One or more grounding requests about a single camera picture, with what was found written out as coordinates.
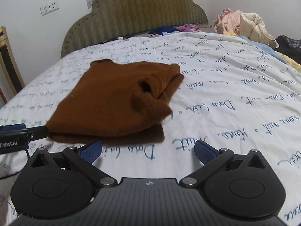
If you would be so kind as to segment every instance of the black cable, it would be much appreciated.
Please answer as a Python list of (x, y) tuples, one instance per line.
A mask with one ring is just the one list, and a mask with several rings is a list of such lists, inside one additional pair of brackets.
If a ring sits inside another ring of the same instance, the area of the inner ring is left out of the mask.
[[(26, 152), (26, 155), (27, 155), (27, 162), (28, 162), (30, 156), (29, 156), (29, 153), (28, 153), (28, 150), (27, 150), (27, 149), (25, 150), (25, 152)], [(16, 176), (18, 173), (20, 173), (20, 172), (22, 171), (22, 169), (21, 169), (20, 171), (17, 171), (17, 172), (15, 172), (15, 173), (13, 173), (13, 174), (10, 174), (10, 175), (7, 175), (7, 176), (0, 177), (0, 180), (6, 179), (6, 178), (9, 178), (9, 177), (12, 177), (12, 176)]]

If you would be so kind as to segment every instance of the white bedsheet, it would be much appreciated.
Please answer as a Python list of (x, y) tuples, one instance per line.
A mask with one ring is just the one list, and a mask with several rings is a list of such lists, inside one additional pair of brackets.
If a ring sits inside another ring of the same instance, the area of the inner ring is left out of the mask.
[[(103, 147), (93, 163), (116, 179), (181, 179), (201, 167), (193, 146), (201, 138), (216, 149), (236, 154), (259, 149), (279, 176), (286, 201), (279, 217), (301, 222), (301, 77), (291, 66), (238, 37), (178, 33), (134, 37), (73, 52), (32, 81), (0, 110), (0, 125), (44, 125), (57, 104), (76, 85), (93, 60), (178, 63), (185, 79), (172, 97), (173, 115), (163, 122), (161, 144)], [(66, 145), (50, 140), (29, 144), (60, 152)], [(20, 170), (25, 152), (2, 155), (0, 176)], [(9, 191), (15, 177), (0, 181), (0, 225), (17, 215)]]

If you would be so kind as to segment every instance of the blue gripper pad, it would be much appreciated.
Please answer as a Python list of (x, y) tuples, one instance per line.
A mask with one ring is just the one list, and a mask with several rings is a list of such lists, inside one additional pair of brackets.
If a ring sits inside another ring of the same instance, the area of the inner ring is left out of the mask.
[(0, 131), (15, 131), (15, 130), (22, 130), (22, 129), (26, 129), (26, 125), (24, 123), (8, 125), (8, 126), (0, 126)]
[(217, 154), (202, 140), (195, 142), (195, 155), (204, 165), (217, 157)]
[(97, 140), (95, 143), (92, 143), (91, 145), (80, 150), (79, 156), (92, 164), (93, 161), (95, 161), (101, 155), (101, 153), (102, 143), (100, 140)]

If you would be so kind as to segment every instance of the upholstered headboard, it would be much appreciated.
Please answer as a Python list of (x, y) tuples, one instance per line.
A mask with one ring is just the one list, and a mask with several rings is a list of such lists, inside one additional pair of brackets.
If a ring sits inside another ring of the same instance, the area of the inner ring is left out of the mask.
[(192, 0), (95, 0), (91, 13), (67, 32), (61, 57), (116, 37), (186, 23), (208, 23)]

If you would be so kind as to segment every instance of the yellow cloth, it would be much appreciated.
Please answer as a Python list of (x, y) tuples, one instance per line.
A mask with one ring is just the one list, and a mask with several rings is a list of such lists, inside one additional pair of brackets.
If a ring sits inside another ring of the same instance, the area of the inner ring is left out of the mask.
[(291, 59), (290, 57), (280, 52), (276, 52), (276, 53), (278, 53), (290, 66), (292, 66), (296, 70), (301, 70), (301, 65), (299, 65), (295, 60)]
[(228, 31), (224, 31), (223, 32), (224, 35), (232, 35), (232, 36), (237, 36), (234, 32), (228, 32)]

